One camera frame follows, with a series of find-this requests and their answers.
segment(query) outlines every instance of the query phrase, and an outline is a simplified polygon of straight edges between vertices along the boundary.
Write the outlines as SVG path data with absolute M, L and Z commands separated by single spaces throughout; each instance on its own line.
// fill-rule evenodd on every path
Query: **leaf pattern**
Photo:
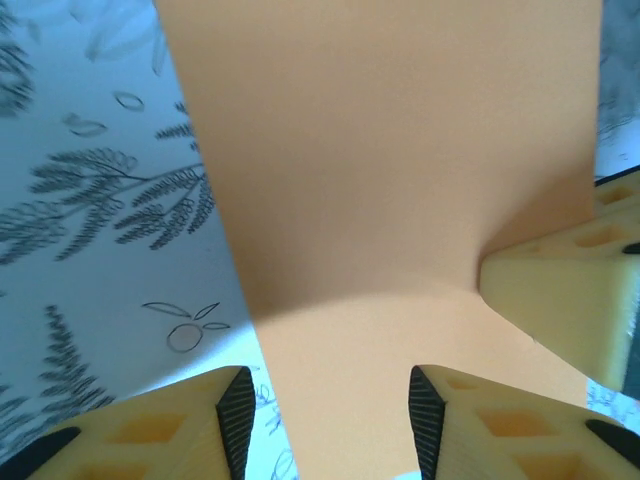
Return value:
M 206 307 L 204 307 L 202 310 L 200 310 L 198 313 L 196 313 L 193 317 L 194 320 L 200 320 L 204 317 L 206 317 L 207 315 L 209 315 L 218 305 L 220 305 L 220 302 L 216 302 L 216 303 L 212 303 L 211 305 L 208 305 Z
M 142 305 L 142 307 L 148 308 L 150 310 L 155 310 L 156 312 L 160 313 L 167 313 L 169 315 L 173 315 L 174 317 L 191 318 L 191 314 L 189 312 L 171 303 L 150 302 L 145 303 L 144 305 Z
M 0 39 L 0 117 L 15 117 L 31 103 L 32 67 L 26 59 L 21 47 Z
M 189 116 L 184 102 L 177 102 L 174 104 L 174 107 L 180 113 Z M 196 152 L 200 150 L 198 142 L 195 141 L 196 134 L 191 121 L 179 123 L 156 132 L 156 140 L 166 140 L 169 138 L 193 138 L 194 141 L 189 144 L 189 147 Z
M 116 102 L 120 104 L 122 108 L 130 110 L 132 112 L 143 112 L 144 102 L 140 97 L 129 92 L 113 92 L 113 96 Z
M 111 219 L 124 207 L 119 200 L 107 199 L 89 209 L 84 225 L 71 244 L 58 254 L 56 260 L 65 260 L 89 245 L 100 230 L 109 225 Z
M 0 385 L 0 463 L 54 425 L 115 400 L 115 397 L 107 395 L 105 388 L 96 387 L 98 379 L 95 376 L 85 376 L 89 365 L 80 363 L 81 355 L 73 343 L 73 334 L 57 307 L 47 307 L 45 318 L 52 342 L 48 350 L 56 355 L 44 359 L 53 369 L 43 372 L 39 378 L 53 385 L 45 387 L 40 393 L 47 403 L 39 412 L 18 411 L 29 400 L 28 397 L 13 397 L 3 401 L 2 397 L 10 392 L 10 388 Z
M 54 365 L 55 370 L 43 372 L 40 378 L 55 382 L 55 385 L 45 388 L 40 395 L 47 398 L 63 398 L 48 403 L 42 412 L 73 416 L 86 411 L 86 407 L 98 397 L 101 397 L 102 402 L 111 403 L 115 397 L 106 395 L 105 388 L 90 389 L 97 378 L 91 375 L 84 376 L 89 365 L 80 364 L 80 353 L 73 343 L 73 334 L 57 307 L 47 307 L 46 317 L 51 330 L 51 350 L 62 353 L 45 359 L 47 363 Z
M 1 213 L 0 243 L 8 248 L 0 255 L 0 265 L 57 243 L 66 234 L 61 219 L 59 204 L 51 202 L 23 203 Z
M 193 216 L 191 225 L 189 225 L 188 232 L 194 233 L 202 225 L 204 225 L 207 219 L 209 218 L 209 216 L 211 215 L 211 212 L 213 212 L 213 209 L 215 206 L 216 206 L 216 203 L 213 200 L 213 194 L 211 193 L 209 182 L 205 176 L 203 181 L 200 182 L 200 193 L 198 194 L 198 206 L 196 207 L 196 213 Z
M 62 123 L 69 127 L 69 131 L 78 137 L 95 137 L 108 130 L 104 123 L 95 120 L 84 120 L 75 113 L 65 115 L 62 118 Z
M 109 10 L 97 22 L 85 56 L 118 60 L 153 40 L 158 18 L 151 2 L 134 0 Z
M 141 100 L 133 94 L 114 95 L 129 110 L 142 108 Z M 184 103 L 176 103 L 175 109 L 187 114 Z M 158 235 L 149 245 L 158 250 L 183 232 L 195 233 L 215 208 L 202 163 L 141 177 L 134 174 L 138 166 L 135 157 L 110 148 L 67 151 L 47 158 L 48 163 L 31 169 L 35 181 L 30 191 L 57 196 L 53 201 L 25 202 L 0 213 L 0 243 L 5 244 L 0 265 L 58 243 L 69 234 L 67 219 L 76 215 L 83 215 L 84 221 L 56 255 L 58 261 L 83 251 L 109 225 L 115 230 L 126 229 L 115 238 L 119 244 Z M 133 211 L 121 216 L 127 207 L 124 197 L 129 197 L 130 191 L 135 192 L 129 200 Z
M 183 170 L 172 173 L 144 190 L 133 200 L 132 205 L 139 207 L 164 195 L 169 195 L 176 190 L 193 188 L 193 186 L 199 182 L 200 177 L 198 177 L 193 170 Z
M 193 200 L 181 199 L 171 212 L 169 221 L 164 225 L 164 232 L 151 244 L 152 250 L 164 247 L 171 240 L 176 238 L 185 229 L 189 222 L 189 216 L 193 211 Z
M 0 34 L 7 35 L 16 24 L 16 17 L 9 10 L 5 0 L 0 0 Z
M 226 330 L 227 328 L 231 328 L 231 325 L 221 322 L 209 322 L 205 323 L 202 328 L 205 330 Z

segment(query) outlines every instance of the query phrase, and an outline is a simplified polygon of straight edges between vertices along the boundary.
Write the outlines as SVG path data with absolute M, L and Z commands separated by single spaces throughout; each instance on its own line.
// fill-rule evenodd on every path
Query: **square hole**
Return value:
M 556 435 L 542 415 L 530 410 L 481 410 L 478 416 L 496 437 Z
M 91 465 L 73 480 L 142 480 L 149 469 L 144 465 Z
M 186 415 L 164 413 L 143 415 L 124 425 L 109 438 L 110 443 L 166 443 L 178 431 Z
M 622 228 L 615 225 L 607 225 L 596 231 L 590 232 L 587 235 L 576 238 L 575 244 L 582 248 L 599 247 L 600 245 L 606 245 L 607 243 L 617 242 L 618 240 L 624 240 L 629 235 Z
M 478 388 L 476 385 L 459 378 L 447 378 L 447 383 L 454 390 L 475 390 Z
M 631 197 L 634 194 L 635 192 L 629 187 L 620 186 L 607 193 L 599 195 L 598 200 L 600 200 L 600 203 L 602 203 L 603 205 L 609 205 L 611 203 L 619 202 L 620 200 Z
M 601 470 L 575 454 L 519 455 L 515 457 L 529 480 L 608 480 Z

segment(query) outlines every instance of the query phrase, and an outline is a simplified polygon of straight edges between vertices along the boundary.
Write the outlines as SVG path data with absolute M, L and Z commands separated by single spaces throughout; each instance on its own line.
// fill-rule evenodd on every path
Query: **orange cardboard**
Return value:
M 416 364 L 584 404 L 476 275 L 592 215 L 601 2 L 156 3 L 301 478 L 416 470 Z

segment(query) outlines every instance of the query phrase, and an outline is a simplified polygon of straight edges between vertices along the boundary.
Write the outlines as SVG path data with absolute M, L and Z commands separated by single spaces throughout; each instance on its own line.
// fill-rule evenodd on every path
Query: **black rubber edge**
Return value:
M 409 382 L 409 419 L 423 480 L 435 480 L 446 402 L 420 367 Z
M 604 177 L 604 178 L 601 178 L 600 180 L 596 180 L 596 187 L 599 187 L 600 185 L 604 185 L 604 184 L 609 183 L 609 182 L 613 182 L 614 180 L 617 180 L 618 178 L 622 178 L 622 177 L 626 177 L 627 175 L 631 175 L 632 173 L 635 173 L 638 170 L 640 170 L 640 165 L 637 165 L 637 166 L 631 167 L 631 168 L 627 168 L 626 170 L 618 172 L 615 175 L 609 175 L 608 177 Z
M 627 255 L 640 255 L 640 243 L 630 243 L 622 249 L 622 253 Z
M 216 405 L 216 410 L 231 480 L 244 480 L 256 413 L 251 370 L 242 367 Z
M 602 420 L 587 420 L 585 425 L 600 440 L 640 470 L 640 436 L 631 430 L 603 422 Z
M 78 427 L 67 427 L 31 442 L 0 465 L 0 479 L 27 480 L 60 450 L 80 435 Z

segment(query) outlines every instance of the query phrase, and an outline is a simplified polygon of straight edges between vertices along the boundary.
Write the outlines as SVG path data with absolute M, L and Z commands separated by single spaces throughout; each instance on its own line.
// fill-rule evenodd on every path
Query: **leaf drawing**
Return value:
M 207 315 L 209 315 L 214 308 L 216 308 L 218 305 L 220 305 L 220 302 L 216 302 L 216 303 L 212 303 L 211 305 L 208 305 L 206 307 L 204 307 L 202 310 L 200 310 L 198 313 L 196 313 L 193 316 L 194 320 L 200 320 L 204 317 L 206 317 Z
M 0 243 L 7 249 L 0 255 L 0 265 L 55 244 L 66 233 L 57 203 L 22 203 L 5 210 L 0 214 Z
M 0 0 L 0 35 L 7 35 L 16 24 L 16 17 L 9 10 L 5 0 Z
M 100 230 L 109 225 L 111 219 L 124 208 L 124 203 L 119 200 L 106 199 L 97 206 L 91 207 L 80 232 L 72 240 L 71 244 L 58 254 L 56 260 L 66 260 L 89 245 L 98 235 Z
M 0 28 L 11 25 L 6 16 L 1 21 L 5 27 Z M 10 39 L 3 40 L 0 36 L 0 117 L 15 117 L 31 103 L 34 89 L 29 77 L 31 70 L 26 52 Z
M 75 113 L 65 115 L 62 118 L 62 123 L 69 127 L 69 131 L 78 137 L 95 137 L 108 130 L 104 123 L 95 120 L 83 120 Z
M 91 60 L 118 60 L 153 40 L 158 18 L 147 1 L 122 3 L 97 22 L 85 56 Z
M 193 200 L 189 198 L 182 198 L 178 203 L 172 207 L 171 216 L 169 221 L 163 225 L 164 231 L 155 242 L 151 244 L 152 250 L 164 247 L 171 240 L 176 238 L 187 226 L 189 222 L 189 216 L 193 211 Z
M 175 317 L 191 318 L 191 314 L 189 312 L 171 303 L 150 302 L 150 303 L 145 303 L 142 306 L 143 308 L 155 310 L 156 312 L 160 312 L 160 313 L 168 313 L 169 315 L 173 315 Z
M 55 413 L 56 418 L 60 414 L 69 418 L 88 410 L 111 403 L 115 397 L 106 395 L 106 389 L 94 385 L 97 380 L 94 376 L 85 376 L 89 364 L 81 364 L 81 355 L 73 343 L 73 334 L 69 330 L 64 317 L 58 312 L 56 306 L 46 308 L 48 326 L 51 330 L 49 338 L 51 344 L 49 350 L 53 355 L 47 357 L 45 362 L 53 365 L 54 370 L 44 372 L 40 378 L 45 381 L 54 381 L 56 384 L 45 388 L 42 397 L 60 397 L 43 407 L 43 413 Z M 57 379 L 52 380 L 47 373 L 58 373 Z
M 188 232 L 194 233 L 202 225 L 204 225 L 204 223 L 209 218 L 209 215 L 211 215 L 211 212 L 213 212 L 215 206 L 216 203 L 213 200 L 213 194 L 211 193 L 211 188 L 209 187 L 209 181 L 205 175 L 203 177 L 203 180 L 200 182 L 198 206 L 196 207 L 196 213 L 193 216 L 191 225 L 189 225 Z
M 186 116 L 189 115 L 184 102 L 178 102 L 174 107 L 178 112 Z M 178 123 L 156 132 L 156 140 L 166 140 L 168 138 L 193 138 L 194 140 L 189 144 L 189 147 L 191 150 L 199 151 L 198 143 L 195 141 L 196 135 L 190 121 Z
M 7 398 L 9 385 L 0 385 L 0 463 L 8 456 L 8 443 L 11 435 L 35 418 L 34 413 L 20 413 L 18 409 L 28 400 L 27 397 Z
M 162 69 L 169 53 L 167 46 L 167 37 L 162 30 L 160 23 L 156 26 L 153 38 L 153 54 L 151 57 L 151 69 L 157 76 L 162 75 Z
M 116 102 L 120 104 L 122 108 L 126 108 L 127 110 L 131 110 L 132 112 L 142 112 L 144 111 L 144 102 L 133 93 L 129 92 L 113 92 L 113 96 L 116 99 Z
M 189 190 L 200 183 L 201 179 L 194 170 L 182 170 L 167 175 L 144 190 L 133 200 L 133 206 L 139 207 L 152 200 L 169 195 L 177 190 Z
M 205 323 L 202 328 L 205 330 L 226 330 L 227 328 L 231 328 L 231 325 L 221 322 L 210 322 Z

